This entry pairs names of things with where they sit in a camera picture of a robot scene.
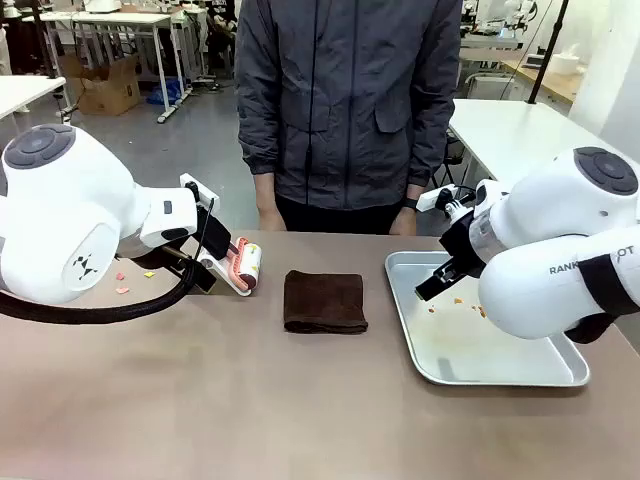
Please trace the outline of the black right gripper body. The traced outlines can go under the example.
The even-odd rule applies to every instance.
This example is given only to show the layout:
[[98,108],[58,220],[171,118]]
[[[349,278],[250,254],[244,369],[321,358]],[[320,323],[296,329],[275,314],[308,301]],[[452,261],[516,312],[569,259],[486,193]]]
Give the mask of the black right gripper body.
[[460,258],[468,261],[468,275],[479,278],[486,263],[480,259],[472,246],[470,239],[470,226],[473,221],[473,213],[469,211],[456,220],[440,238],[440,244],[451,258]]

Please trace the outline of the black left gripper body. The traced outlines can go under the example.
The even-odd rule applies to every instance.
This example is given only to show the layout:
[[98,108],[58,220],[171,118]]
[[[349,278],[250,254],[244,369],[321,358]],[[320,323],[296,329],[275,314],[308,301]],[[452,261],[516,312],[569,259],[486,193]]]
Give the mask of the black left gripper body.
[[213,214],[198,208],[196,240],[213,258],[221,260],[227,257],[231,233]]

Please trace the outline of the pink and white lint roller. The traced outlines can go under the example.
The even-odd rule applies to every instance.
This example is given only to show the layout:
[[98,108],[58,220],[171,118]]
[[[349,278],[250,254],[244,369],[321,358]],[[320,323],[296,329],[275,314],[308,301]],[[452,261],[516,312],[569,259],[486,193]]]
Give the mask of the pink and white lint roller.
[[229,249],[227,274],[241,292],[251,292],[257,286],[261,258],[261,247],[245,237],[237,238],[234,250]]

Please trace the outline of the dark brown towel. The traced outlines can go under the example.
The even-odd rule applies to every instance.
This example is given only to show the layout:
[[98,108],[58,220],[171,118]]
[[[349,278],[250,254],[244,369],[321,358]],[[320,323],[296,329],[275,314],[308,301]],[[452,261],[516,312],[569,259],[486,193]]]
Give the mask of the dark brown towel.
[[363,334],[368,330],[363,296],[359,274],[291,270],[284,281],[284,329],[296,334]]

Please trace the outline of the person's right hand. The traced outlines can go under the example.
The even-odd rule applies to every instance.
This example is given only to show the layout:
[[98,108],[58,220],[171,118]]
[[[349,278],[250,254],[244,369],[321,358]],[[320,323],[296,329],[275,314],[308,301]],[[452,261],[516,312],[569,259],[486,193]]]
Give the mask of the person's right hand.
[[285,221],[278,210],[274,198],[256,201],[259,214],[259,227],[263,231],[286,231]]

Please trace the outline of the person's left hand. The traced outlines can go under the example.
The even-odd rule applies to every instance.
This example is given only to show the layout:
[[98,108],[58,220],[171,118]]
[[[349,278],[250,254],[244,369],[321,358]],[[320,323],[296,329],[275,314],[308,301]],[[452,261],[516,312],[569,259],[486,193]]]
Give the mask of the person's left hand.
[[397,236],[415,236],[416,231],[416,211],[409,207],[402,207],[391,225],[389,234]]

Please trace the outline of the white folding stand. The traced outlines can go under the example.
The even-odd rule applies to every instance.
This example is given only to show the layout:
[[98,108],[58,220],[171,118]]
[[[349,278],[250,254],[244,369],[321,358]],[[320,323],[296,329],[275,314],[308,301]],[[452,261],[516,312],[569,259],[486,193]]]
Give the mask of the white folding stand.
[[233,290],[241,297],[248,297],[252,294],[252,290],[241,290],[234,281],[229,277],[228,267],[230,262],[227,258],[222,260],[215,259],[210,253],[201,251],[197,256],[197,261],[211,274],[213,274],[217,280],[225,284],[229,290]]

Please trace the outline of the silver metal tray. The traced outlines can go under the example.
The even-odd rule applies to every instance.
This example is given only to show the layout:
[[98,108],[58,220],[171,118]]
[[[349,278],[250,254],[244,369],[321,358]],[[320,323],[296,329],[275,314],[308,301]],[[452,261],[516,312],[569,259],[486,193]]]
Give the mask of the silver metal tray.
[[[590,368],[565,336],[519,339],[473,310],[472,306],[481,305],[476,279],[466,277],[434,299],[421,300],[415,287],[448,259],[442,251],[399,251],[385,260],[408,350],[423,377],[450,386],[572,388],[588,384]],[[464,303],[455,304],[455,298]]]

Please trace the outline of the black trousers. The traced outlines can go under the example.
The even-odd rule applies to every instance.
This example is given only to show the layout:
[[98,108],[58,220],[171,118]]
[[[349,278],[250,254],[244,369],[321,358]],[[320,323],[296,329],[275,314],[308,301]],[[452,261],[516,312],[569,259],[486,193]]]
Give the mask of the black trousers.
[[332,210],[276,197],[276,205],[288,231],[387,235],[402,203],[359,210]]

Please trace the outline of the large white table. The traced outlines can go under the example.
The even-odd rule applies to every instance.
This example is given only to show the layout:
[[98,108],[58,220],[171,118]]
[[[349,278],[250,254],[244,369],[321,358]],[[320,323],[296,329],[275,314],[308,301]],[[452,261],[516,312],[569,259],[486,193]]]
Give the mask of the large white table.
[[491,178],[509,186],[565,150],[597,146],[619,151],[542,103],[456,99],[450,130],[468,158],[463,182]]

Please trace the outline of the open cardboard box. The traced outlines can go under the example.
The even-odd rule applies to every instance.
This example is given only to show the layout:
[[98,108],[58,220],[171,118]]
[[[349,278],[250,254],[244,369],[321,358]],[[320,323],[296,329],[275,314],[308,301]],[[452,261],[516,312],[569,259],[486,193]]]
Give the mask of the open cardboard box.
[[110,65],[88,69],[75,56],[59,58],[67,83],[85,115],[121,115],[141,101],[136,67],[138,55],[128,55]]

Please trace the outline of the person in grey jacket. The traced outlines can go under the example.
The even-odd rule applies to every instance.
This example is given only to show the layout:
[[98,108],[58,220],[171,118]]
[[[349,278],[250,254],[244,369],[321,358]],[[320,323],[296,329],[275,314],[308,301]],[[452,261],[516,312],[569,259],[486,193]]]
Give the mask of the person in grey jacket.
[[242,0],[239,142],[275,193],[332,210],[400,202],[439,168],[461,0]]

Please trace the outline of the wooden top desk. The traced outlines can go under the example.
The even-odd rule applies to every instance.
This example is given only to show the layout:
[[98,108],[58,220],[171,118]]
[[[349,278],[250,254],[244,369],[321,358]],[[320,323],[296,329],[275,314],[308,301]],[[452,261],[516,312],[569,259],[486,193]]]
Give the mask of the wooden top desk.
[[[536,69],[519,65],[517,60],[501,61],[501,65],[508,74],[513,74],[518,81],[524,83],[529,89],[533,88],[538,76]],[[539,93],[550,96],[558,102],[572,105],[576,99],[582,79],[583,74],[580,72],[572,74],[546,72]]]

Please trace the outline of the seated person in dark clothes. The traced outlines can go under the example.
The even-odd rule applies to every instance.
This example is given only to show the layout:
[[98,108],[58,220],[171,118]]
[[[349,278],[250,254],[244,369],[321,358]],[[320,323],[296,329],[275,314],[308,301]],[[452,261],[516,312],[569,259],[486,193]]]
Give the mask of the seated person in dark clothes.
[[225,72],[233,77],[237,16],[235,0],[208,0],[207,3],[208,74],[217,78]]

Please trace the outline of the white tissue pack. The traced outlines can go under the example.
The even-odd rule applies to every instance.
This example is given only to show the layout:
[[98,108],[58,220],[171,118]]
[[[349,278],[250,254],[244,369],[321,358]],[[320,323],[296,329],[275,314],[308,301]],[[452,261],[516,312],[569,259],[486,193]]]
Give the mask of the white tissue pack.
[[556,75],[569,76],[583,71],[583,62],[579,55],[580,44],[574,43],[559,53],[554,53],[547,70]]

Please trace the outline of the black slanted pole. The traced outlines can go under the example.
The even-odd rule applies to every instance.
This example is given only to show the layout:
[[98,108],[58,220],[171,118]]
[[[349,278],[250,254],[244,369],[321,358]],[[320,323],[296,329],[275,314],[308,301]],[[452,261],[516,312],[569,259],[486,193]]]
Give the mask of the black slanted pole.
[[547,48],[545,50],[545,54],[543,56],[543,61],[542,64],[539,68],[538,74],[536,76],[534,85],[531,89],[531,93],[526,101],[527,104],[529,105],[534,105],[536,103],[536,99],[539,93],[539,90],[542,86],[543,80],[544,80],[544,76],[546,74],[547,68],[549,66],[549,63],[551,61],[551,57],[553,55],[553,51],[555,49],[558,37],[560,35],[560,32],[562,30],[563,27],[563,22],[564,22],[564,18],[568,9],[568,5],[569,5],[569,1],[570,0],[562,0],[560,9],[559,9],[559,13],[558,16],[556,18],[556,21],[553,25],[553,29],[552,29],[552,33],[550,36],[550,40],[549,43],[547,45]]

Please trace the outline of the white lab equipment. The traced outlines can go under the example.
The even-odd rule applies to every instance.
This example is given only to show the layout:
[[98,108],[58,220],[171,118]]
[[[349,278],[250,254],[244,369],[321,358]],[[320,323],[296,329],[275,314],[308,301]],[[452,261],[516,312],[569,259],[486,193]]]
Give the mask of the white lab equipment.
[[535,0],[463,0],[461,47],[521,50],[538,11]]

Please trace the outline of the long white desk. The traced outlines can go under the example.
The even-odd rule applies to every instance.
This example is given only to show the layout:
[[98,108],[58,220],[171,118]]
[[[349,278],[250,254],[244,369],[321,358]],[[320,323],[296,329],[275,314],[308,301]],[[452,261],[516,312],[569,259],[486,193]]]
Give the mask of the long white desk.
[[[58,66],[58,55],[52,39],[52,33],[57,30],[56,23],[62,23],[63,26],[69,24],[70,30],[76,32],[75,26],[88,25],[95,30],[94,39],[97,39],[99,27],[125,27],[130,28],[134,36],[150,37],[153,40],[155,48],[155,56],[158,64],[160,87],[163,99],[164,111],[157,117],[158,124],[164,124],[184,103],[184,101],[192,93],[192,88],[185,85],[183,78],[183,68],[181,65],[179,49],[180,43],[176,29],[176,18],[169,13],[139,13],[139,12],[111,12],[111,13],[90,13],[86,11],[54,11],[43,13],[40,16],[46,25],[46,33],[48,35],[49,44],[51,46],[51,55],[55,66]],[[180,96],[175,102],[169,101],[167,89],[167,76],[162,64],[160,52],[159,29],[164,28],[170,32],[172,42],[172,50],[174,62],[176,65],[176,73],[179,82]]]

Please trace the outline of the small white table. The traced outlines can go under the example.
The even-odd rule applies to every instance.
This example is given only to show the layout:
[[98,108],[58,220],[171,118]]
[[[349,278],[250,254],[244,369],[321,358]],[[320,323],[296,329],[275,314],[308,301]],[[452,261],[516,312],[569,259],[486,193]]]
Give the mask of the small white table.
[[64,77],[38,75],[0,76],[0,120],[66,83]]

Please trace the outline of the black upright pole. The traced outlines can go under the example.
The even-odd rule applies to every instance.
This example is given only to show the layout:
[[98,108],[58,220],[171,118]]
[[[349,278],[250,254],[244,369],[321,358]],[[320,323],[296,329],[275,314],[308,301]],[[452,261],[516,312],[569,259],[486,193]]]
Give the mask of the black upright pole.
[[56,75],[54,73],[52,61],[49,55],[49,50],[48,50],[46,39],[45,39],[46,35],[45,35],[44,25],[40,18],[40,11],[41,11],[40,0],[30,0],[30,6],[32,10],[33,22],[35,25],[39,47],[42,54],[44,69],[47,77],[50,79],[54,79]]

